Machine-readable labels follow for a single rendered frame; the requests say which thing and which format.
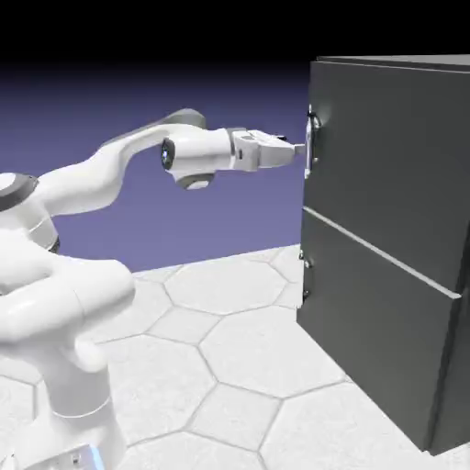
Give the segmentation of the dark grey tall cabinet door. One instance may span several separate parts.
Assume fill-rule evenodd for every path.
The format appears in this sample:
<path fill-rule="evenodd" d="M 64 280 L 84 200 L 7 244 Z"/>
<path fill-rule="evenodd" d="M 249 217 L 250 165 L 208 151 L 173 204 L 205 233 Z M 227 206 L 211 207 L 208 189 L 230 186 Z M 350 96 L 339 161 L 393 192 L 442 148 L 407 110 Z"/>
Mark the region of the dark grey tall cabinet door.
<path fill-rule="evenodd" d="M 443 288 L 470 228 L 470 66 L 323 59 L 309 207 Z"/>

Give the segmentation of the dark grey short cabinet door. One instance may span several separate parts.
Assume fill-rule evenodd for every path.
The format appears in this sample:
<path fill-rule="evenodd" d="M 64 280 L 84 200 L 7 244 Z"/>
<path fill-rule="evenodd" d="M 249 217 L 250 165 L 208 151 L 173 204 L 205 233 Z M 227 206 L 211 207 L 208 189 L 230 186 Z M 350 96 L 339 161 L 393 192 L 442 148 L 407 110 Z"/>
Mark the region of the dark grey short cabinet door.
<path fill-rule="evenodd" d="M 470 443 L 468 293 L 414 275 L 309 209 L 298 324 L 422 451 Z"/>

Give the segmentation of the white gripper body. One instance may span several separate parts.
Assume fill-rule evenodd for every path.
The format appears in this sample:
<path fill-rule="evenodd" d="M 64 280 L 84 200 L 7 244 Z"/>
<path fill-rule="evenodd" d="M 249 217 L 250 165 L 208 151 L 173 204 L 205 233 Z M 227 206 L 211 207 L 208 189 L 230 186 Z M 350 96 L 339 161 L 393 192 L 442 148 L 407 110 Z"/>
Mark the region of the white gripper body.
<path fill-rule="evenodd" d="M 255 137 L 259 147 L 259 168 L 282 167 L 294 160 L 296 154 L 294 144 L 259 130 L 255 131 Z"/>

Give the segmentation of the dark grey cabinet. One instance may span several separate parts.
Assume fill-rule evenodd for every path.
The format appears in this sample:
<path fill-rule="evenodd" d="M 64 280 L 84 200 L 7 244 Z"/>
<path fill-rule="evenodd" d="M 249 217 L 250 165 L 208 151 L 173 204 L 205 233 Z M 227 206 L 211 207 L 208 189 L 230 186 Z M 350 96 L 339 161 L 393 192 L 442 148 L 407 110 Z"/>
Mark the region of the dark grey cabinet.
<path fill-rule="evenodd" d="M 470 443 L 470 54 L 310 64 L 298 324 L 422 451 Z"/>

